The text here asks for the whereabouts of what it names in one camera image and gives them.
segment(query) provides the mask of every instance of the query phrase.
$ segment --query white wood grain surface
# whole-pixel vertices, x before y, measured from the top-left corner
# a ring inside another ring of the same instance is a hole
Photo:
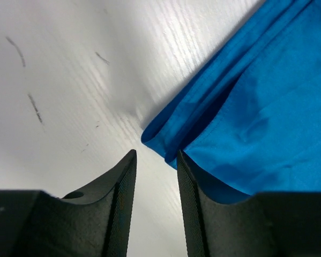
[[[0,0],[0,188],[62,197],[134,148],[128,256],[186,256],[176,171],[140,135],[260,2]]]

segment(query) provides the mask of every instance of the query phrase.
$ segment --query blue fabric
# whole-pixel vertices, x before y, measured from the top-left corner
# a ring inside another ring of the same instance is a hole
[[[156,116],[142,142],[184,151],[213,200],[321,191],[321,0],[268,0]]]

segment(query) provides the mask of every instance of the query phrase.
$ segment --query dark mark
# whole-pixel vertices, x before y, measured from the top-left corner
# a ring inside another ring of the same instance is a hole
[[[9,42],[13,47],[16,48],[16,51],[17,51],[17,53],[19,54],[19,56],[20,56],[20,58],[21,58],[22,66],[23,66],[23,67],[26,67],[26,61],[25,61],[25,58],[23,57],[23,54],[22,54],[20,48],[17,46],[17,44],[15,44],[14,41],[11,40],[10,37],[6,36],[5,38],[8,40],[8,42]]]
[[[104,61],[106,64],[110,64],[110,61],[108,61],[107,59],[104,59],[102,56],[100,56],[100,54],[98,52],[95,52],[95,54],[102,60]]]
[[[40,113],[39,113],[38,108],[36,107],[36,104],[35,104],[35,101],[34,101],[34,99],[33,99],[32,95],[31,95],[31,94],[28,94],[28,97],[29,97],[29,100],[30,100],[30,101],[31,101],[31,103],[32,103],[32,106],[34,107],[34,110],[35,110],[35,112],[36,112],[36,115],[37,115],[37,117],[38,117],[38,119],[39,119],[40,123],[43,125],[41,115],[40,115]]]

